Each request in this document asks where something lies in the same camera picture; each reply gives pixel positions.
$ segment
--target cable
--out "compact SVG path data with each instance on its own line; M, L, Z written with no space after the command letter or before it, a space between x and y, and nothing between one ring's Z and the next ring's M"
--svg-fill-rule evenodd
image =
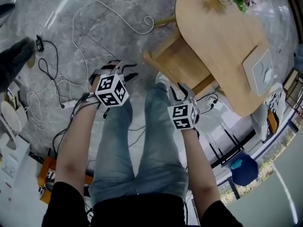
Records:
M96 161L96 160L89 160L89 162L87 163L86 168L88 168L88 167L89 167L89 164L90 164L92 161Z
M128 146L128 147L130 148L130 147L133 146L135 143L137 143L137 142L139 141L139 139L141 138L141 136L142 136L144 133L145 133L145 130L143 130L143 132L141 133L141 135L139 136L139 138L138 138L133 144L131 144L131 145Z
M209 110L207 110L206 112L200 113L200 114L205 114L208 113L209 111L211 111L214 107L211 107Z
M184 202L185 208L186 208L186 226L188 226L188 208L187 204Z
M191 195L190 195L189 198L187 199L186 204L187 204L188 200L190 199L190 197L191 197L192 195L193 195L193 192L191 192Z
M74 117L77 115L77 113L78 113L81 109L83 109L84 107L87 107L87 106L90 106L90 105L93 105L93 104L101 104L100 102L87 104L87 105L84 105L84 106L80 107L80 108L77 110L77 112L75 112L76 109L78 108L78 106L79 106L82 102L85 102L85 100L86 100L87 98L90 98L90 96L87 96L87 94L82 95L82 97L77 101L76 105L74 106L74 108L73 108L73 110L72 110L72 113L71 113L71 117L70 117L70 121L69 121L68 126L67 126L64 130L60 131L59 133L57 133L57 134L54 136L53 142L52 142L52 147L53 147L53 151L54 151L54 153L55 153L55 158L58 157L59 147L60 147L60 145L61 145L61 143L62 143L62 140L63 140L63 138L64 138L64 136L65 136L65 133L66 133L67 130L69 129L69 127L70 127L70 125L71 125L71 123L72 123ZM60 140L60 142L59 142L59 144L58 144L57 150L56 150L56 149L55 149L55 146L54 146L55 140L56 140L56 138L58 138L60 135L63 135L63 136L62 136L62 138L61 138L61 140Z
M48 69L47 61L46 61L44 58L40 58L40 60L38 61L38 67L39 67L39 69L40 69L43 73L45 73L45 74L49 77L49 79L50 79L51 81L53 81L53 82L55 83L56 89L57 89L57 91L58 91L59 104L60 104L61 108L65 108L65 106L64 106L64 105L62 104L62 102L61 102L60 91L59 91L58 85L56 84L56 81L55 81L55 79L56 79L57 76L58 76L58 69L59 69L59 68L58 68L58 66L59 66L58 49L57 49L57 47L54 45L54 43L51 42L51 41L43 40L42 42L50 43L50 44L55 48L55 50L56 50L56 56L57 56L57 63L56 63L56 68L55 68L55 70L56 70L56 75L55 75L54 77L51 76L51 74L50 74L50 72L49 72L49 69ZM41 68L41 66L40 66L40 62L41 62L41 61L44 61L45 66L46 66L46 71L43 70L43 69Z
M197 102L199 102L200 100L202 100L203 98L207 97L207 96L210 96L210 95L215 95L217 97L217 100L219 100L219 97L216 93L208 93L206 95L204 95L202 98L198 99Z
M86 209L86 206L90 209L90 206L86 203L86 202L84 202L84 204L85 204L85 212L87 211L87 209Z
M141 129L143 129L143 128L145 128L145 126L142 126L141 128L138 128L138 129L136 129L136 130L131 130L131 129L129 129L129 131L139 131L139 130L141 130Z
M44 159L44 156L36 155L36 154L34 154L34 153L29 154L28 156L29 156L29 157L36 156L36 157L38 157L38 158Z
M146 35L146 34L148 34L148 33L150 33L155 27L161 27L161 26L164 26L164 25L160 25L160 26L155 26L154 25L154 19L152 18L152 17L150 17L150 16L146 16L145 18L144 18L144 22L146 23L146 25L147 26L150 26L151 28L150 28L150 30L148 30L147 32L144 32L144 33L141 33L141 32L139 32L139 31L137 31L136 29L134 29L119 13L117 13L116 11L114 11L113 9L111 9L109 6L107 6L106 4L104 4L103 2L101 2L101 1L93 1L93 2L91 2L91 3L89 3L89 4L87 4L86 6L84 6L83 8L81 8L78 12L76 12L75 13L75 15L74 15L74 17L72 18L72 42L73 42L73 44L74 44L74 46L79 50L79 52L80 52L80 54L82 55L82 57L83 57L83 59L84 59L84 63L85 63L85 66L86 66L86 80L85 80L85 83L83 83L83 84L76 84L76 83L74 83L74 82L71 82L71 80L69 79L69 77L68 76L66 76L66 75L63 75L63 74L57 74L58 73L58 70L56 70L56 68L54 68L54 67L52 67L53 69L55 69L56 70L56 77L66 77L67 78L67 80L66 79L61 79L57 84L56 84L56 82L54 81L54 80L51 80L51 82L41 91L41 92L34 92L34 91L31 91L31 92L28 92L27 93L27 104L28 104L28 107L27 107L27 111L30 111L31 112L31 114L32 114L32 116L34 117L34 119L37 121L37 122L39 122L39 124L38 123L35 123L34 122L34 120L31 118L31 117L29 117L29 119L30 119L30 121L36 126L36 132L37 132L37 134L38 134L38 138L39 138L39 142L40 142L40 144L43 146L43 147L45 147L45 149L47 148L42 142L41 142L41 139L40 139L40 135L39 135L39 132L38 132L38 130L37 129L40 129L40 130L46 130L46 126L43 124L43 123L41 123L41 121L43 120L43 116L42 116L42 112L41 112L41 108L40 108L40 99L39 99L39 94L41 94L41 93L43 93L43 92L45 92L45 90L52 84L52 82L54 82L55 83L55 87L56 87L56 89L55 89L55 94L59 97L59 102L60 102L60 104L61 104L61 101L60 101L60 99L61 98L64 98L64 97L62 97L61 95L59 95L60 94L60 92L59 92L59 89L58 89L58 85L61 83L61 82L67 82L68 84L69 84L69 89L70 89L70 91L69 91L69 93L70 93L70 100L72 100L72 98L71 98L71 85L73 85L73 86L77 86L77 87L82 87L82 86L86 86L86 90L87 90L87 92L89 92L89 87L88 87L88 83L89 83L89 67L88 67L88 63L87 63L87 60L86 60L86 57L84 56L84 53L82 52L82 50L80 49L80 47L79 46L77 46L77 44L75 43L75 39L74 39L74 34L75 34L75 26L74 26L74 20L75 20L75 18L76 18L76 16L81 12L81 11L83 11L86 7L88 7L89 5L91 5L91 4L93 4L93 3L95 3L95 2L97 2L97 3L99 3L99 4L101 4L101 5L103 5L104 7L106 7L107 9L109 9L110 11L112 11L112 12L114 12L115 14L117 14L133 31L135 31L137 34L140 34L140 35ZM37 97L37 99L38 99L38 110L39 110L39 114L40 114L40 117L37 117L35 114L34 114L34 112L33 112L33 110L32 110L32 97L33 97L33 95L35 95L36 97Z

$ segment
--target marble floor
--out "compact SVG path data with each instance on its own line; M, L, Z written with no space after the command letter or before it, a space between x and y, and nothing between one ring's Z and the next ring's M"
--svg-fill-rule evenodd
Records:
M0 51L25 36L35 39L36 35L41 35L58 47L59 73L68 76L76 84L84 84L87 72L83 57L72 43L72 19L80 8L95 0L0 0L0 4L11 1L16 3L16 8L0 29ZM144 24L144 17L152 16L157 20L172 15L176 0L99 1L121 14L135 29L145 32L149 27ZM298 43L289 4L287 0L261 0L261 4L250 12L256 14L264 26L275 72L279 80L283 81L293 67L293 53ZM144 126L144 99L157 71L144 63L141 54L144 49L152 50L165 40L175 29L175 25L156 28L148 35L138 35L117 15L102 5L94 3L77 15L74 27L75 42L87 59L89 74L112 59L129 59L138 63L134 71L138 72L139 76L131 84L134 112L131 129ZM46 45L45 52L37 54L35 67L30 70L25 66L20 72L18 81L22 85L22 101L25 106L27 106L28 92L40 92L50 83L49 78L37 66L37 61L41 57L45 58L51 66L55 66L56 63L55 50ZM63 82L59 87L61 94L68 99L69 85ZM85 86L71 86L72 99L79 98L85 90ZM35 96L32 98L32 112L38 120L29 112L29 117L36 123L43 123L46 129L42 130L41 125L37 128L35 124L29 122L21 133L31 142L33 151L40 155L46 155L46 148L51 147L54 135L67 126L71 114L71 109L60 108L54 91L55 86L51 84L47 90L39 94L39 101ZM203 111L206 102L199 102L199 107ZM94 122L89 148L91 160L95 159L102 136L104 112L105 109L101 108ZM201 131L203 147L210 161L214 161L215 156L208 147L208 142L212 142L215 148L220 147L223 152L232 147L232 142L228 140L226 134L222 133L224 127L240 140L252 129L249 117L240 118L226 107L204 114L198 127ZM43 145L39 142L37 131ZM129 144L135 142L141 133L142 130L129 132ZM175 132L175 141L181 162L186 165L183 140L179 132ZM143 143L144 135L130 148L135 172L140 162ZM94 162L91 161L89 168L93 166Z

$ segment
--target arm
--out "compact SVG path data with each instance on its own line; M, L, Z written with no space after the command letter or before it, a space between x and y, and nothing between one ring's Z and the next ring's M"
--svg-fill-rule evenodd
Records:
M189 184L191 186L199 219L214 202L220 200L213 170L204 154L194 130L182 130L185 144Z
M95 90L99 79L100 77L95 79L91 91ZM82 108L76 114L58 152L55 182L68 183L81 195L84 194L89 142L96 112L96 106L90 105Z

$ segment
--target wall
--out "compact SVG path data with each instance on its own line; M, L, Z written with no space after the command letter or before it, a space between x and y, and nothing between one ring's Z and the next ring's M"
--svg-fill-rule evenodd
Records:
M0 223L3 227L41 226L47 205L39 200L36 174L40 168L41 164L26 157L23 174L14 190L0 185Z

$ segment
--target black cable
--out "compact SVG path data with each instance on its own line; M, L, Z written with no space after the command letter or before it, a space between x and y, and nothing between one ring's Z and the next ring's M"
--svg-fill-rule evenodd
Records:
M199 102L200 100L202 100L203 98L210 96L210 95L215 95L217 97L217 100L219 99L218 95L216 93L208 93L206 95L204 95L202 98L198 99L197 102Z
M37 52L37 51L39 51L39 50L35 50L35 51L33 51L33 52L32 52L32 55L33 55L35 52Z
M47 61L46 61L44 58L40 58L40 59L39 59L39 61L38 61L38 67L39 67L39 69L40 69L43 73L45 73L45 74L49 77L50 80L52 80L52 81L55 83L56 90L58 91L59 104L60 104L61 108L65 108L65 106L64 106L64 105L62 104L62 102L61 102L60 91L59 91L59 88L58 88L57 83L56 83L56 81L55 81L55 79L56 79L57 76L58 76L58 66L59 66L59 54L58 54L58 49L57 49L57 47L55 46L55 44L54 44L53 42L51 42L51 41L43 40L42 42L50 43L50 44L55 48L55 50L56 50L56 55L57 55L57 64L56 64L56 69L55 69L55 70L56 70L56 75L53 77L53 76L50 74L49 69L48 69ZM45 65L46 65L46 71L43 70L43 69L41 68L41 66L40 66L40 62L41 62L41 61L44 61Z
M143 128L145 128L145 126L142 126L141 128L138 128L138 129L136 129L136 130L131 130L131 129L128 129L129 131L138 131L138 130L141 130L141 129L143 129Z
M54 151L54 153L55 153L55 158L56 158L56 159L57 159L57 157L58 157L59 147L60 147L60 145L61 145L61 143L62 143L62 141L63 141L63 138L64 138L64 136L65 136L65 133L66 133L67 130L69 129L69 127L70 127L70 125L71 125L71 123L72 123L74 117L77 115L77 113L78 113L82 108L84 108L84 107L87 107L87 106L90 106L90 105L94 105L94 104L101 104L100 102L87 104L87 105L82 106L81 108L78 109L77 112L75 112L76 109L77 109L77 107L78 107L81 103L85 102L85 101L86 101L88 98L90 98L90 97L93 97L93 96L90 96L88 93L85 93L85 94L83 94L83 95L81 96L81 98L77 101L77 103L75 104L75 106L74 106L74 108L73 108L73 110L72 110L71 117L70 117L70 122L69 122L68 126L67 126L64 130L60 131L59 133L57 133L57 134L54 136L54 138L53 138L53 143L52 143L52 147L53 147L53 151ZM55 149L55 140L56 140L56 138L58 138L60 135L63 135L63 136L62 136L62 138L61 138L61 140L60 140L60 142L59 142L58 148L57 148L57 150L56 150L56 149Z
M139 141L139 139L141 138L141 136L145 133L145 130L143 130L143 132L140 134L140 136L138 137L138 139L131 145L129 145L128 147L130 148L131 146L133 146L135 143L137 143Z
M203 112L201 114L205 114L205 113L208 113L209 111L211 111L214 107L211 107L210 110L207 110L206 112Z
M89 160L89 162L87 163L86 168L88 168L88 167L89 167L89 164L90 164L92 161L96 161L96 160Z
M87 203L84 203L84 204L85 204L85 212L86 212L87 211L86 206L88 207L88 209L90 209L90 206Z
M190 197L193 195L193 192L191 192L191 195L189 196L189 198L187 199L187 201L185 202L184 201L184 205L185 205L185 208L186 208L186 226L188 225L188 209L187 209L187 202L188 202L188 200L190 199Z
M186 208L186 226L187 226L188 225L188 209L187 209L187 204L185 203L185 201L184 201L184 205Z

